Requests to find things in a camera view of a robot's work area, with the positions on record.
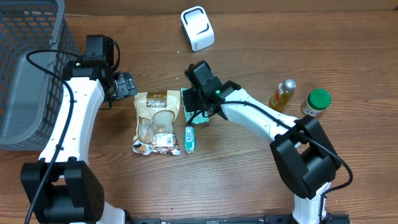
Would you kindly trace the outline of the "yellow liquid bottle silver cap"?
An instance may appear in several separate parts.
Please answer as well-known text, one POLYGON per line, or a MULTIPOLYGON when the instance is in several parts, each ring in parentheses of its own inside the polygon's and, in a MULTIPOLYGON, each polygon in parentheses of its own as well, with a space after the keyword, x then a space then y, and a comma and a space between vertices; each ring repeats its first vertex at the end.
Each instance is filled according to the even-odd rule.
POLYGON ((285 106, 294 95, 296 85, 296 81, 293 79, 279 83, 278 88, 270 97, 269 107, 278 112, 283 112, 285 106))

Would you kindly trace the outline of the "teal wet wipes pack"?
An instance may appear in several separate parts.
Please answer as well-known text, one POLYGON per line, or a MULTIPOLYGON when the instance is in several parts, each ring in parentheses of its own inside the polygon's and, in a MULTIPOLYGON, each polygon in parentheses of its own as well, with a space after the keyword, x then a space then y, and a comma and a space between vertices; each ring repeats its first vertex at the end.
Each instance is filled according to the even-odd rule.
MULTIPOLYGON (((192 111, 192 108, 196 107, 197 102, 196 98, 193 99, 193 90, 191 88, 181 88, 181 94, 182 94, 182 100, 183 100, 183 109, 184 109, 184 115, 185 115, 185 120, 186 122, 189 122, 189 120, 194 117, 196 111, 192 111)), ((196 117, 193 118, 192 124, 202 124, 202 123, 208 123, 209 118, 206 117, 207 113, 200 113, 196 117)))

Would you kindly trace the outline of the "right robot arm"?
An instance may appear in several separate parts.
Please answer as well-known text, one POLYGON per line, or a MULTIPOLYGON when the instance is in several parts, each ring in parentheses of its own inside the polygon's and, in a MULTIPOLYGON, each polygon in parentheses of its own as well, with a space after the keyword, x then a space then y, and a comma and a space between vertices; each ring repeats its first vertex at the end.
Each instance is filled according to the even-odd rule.
POLYGON ((309 115, 298 119, 269 108, 235 82, 222 83, 204 60, 190 64, 184 74, 192 86, 183 93, 183 102, 194 118, 218 114, 270 145, 295 205, 290 215, 267 215, 265 223, 349 223, 346 215, 325 210, 326 195, 341 161, 318 120, 309 115))

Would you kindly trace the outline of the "green lid labelled jar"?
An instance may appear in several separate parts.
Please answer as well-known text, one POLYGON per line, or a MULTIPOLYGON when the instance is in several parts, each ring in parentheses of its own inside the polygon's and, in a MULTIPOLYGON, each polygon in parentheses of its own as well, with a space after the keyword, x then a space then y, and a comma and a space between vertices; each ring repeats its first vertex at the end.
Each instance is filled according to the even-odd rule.
POLYGON ((301 105, 301 110, 304 114, 310 116, 319 116, 327 109, 332 101, 330 93, 325 89, 313 90, 301 105))

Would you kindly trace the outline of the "teal tissue pack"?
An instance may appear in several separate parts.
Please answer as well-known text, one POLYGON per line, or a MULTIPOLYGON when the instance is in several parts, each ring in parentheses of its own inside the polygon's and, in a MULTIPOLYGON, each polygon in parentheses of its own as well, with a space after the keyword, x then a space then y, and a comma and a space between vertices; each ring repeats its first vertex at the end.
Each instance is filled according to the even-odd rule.
POLYGON ((196 152, 196 138, 195 131, 192 126, 185 127, 185 151, 187 153, 195 153, 196 152))

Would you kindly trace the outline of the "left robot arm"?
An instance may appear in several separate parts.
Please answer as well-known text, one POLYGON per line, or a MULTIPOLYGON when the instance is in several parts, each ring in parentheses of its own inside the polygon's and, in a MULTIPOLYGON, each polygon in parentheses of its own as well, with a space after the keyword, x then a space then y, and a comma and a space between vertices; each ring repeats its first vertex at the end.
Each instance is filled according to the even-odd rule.
POLYGON ((83 55, 72 55, 60 75, 63 84, 57 120, 39 160, 22 166, 20 180, 30 207, 25 222, 132 223, 127 210, 104 199, 104 189, 88 165, 96 114, 104 102, 137 95, 131 72, 118 71, 118 43, 88 35, 83 55))

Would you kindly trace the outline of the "brown snack bag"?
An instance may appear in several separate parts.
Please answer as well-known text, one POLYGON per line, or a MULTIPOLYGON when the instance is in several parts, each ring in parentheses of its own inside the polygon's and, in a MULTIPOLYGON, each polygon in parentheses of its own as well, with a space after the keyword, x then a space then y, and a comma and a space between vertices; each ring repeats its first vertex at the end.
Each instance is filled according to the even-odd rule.
POLYGON ((142 92, 134 97, 137 127, 132 150, 148 156, 152 153, 178 156, 180 147, 173 123, 180 109, 177 90, 142 92))

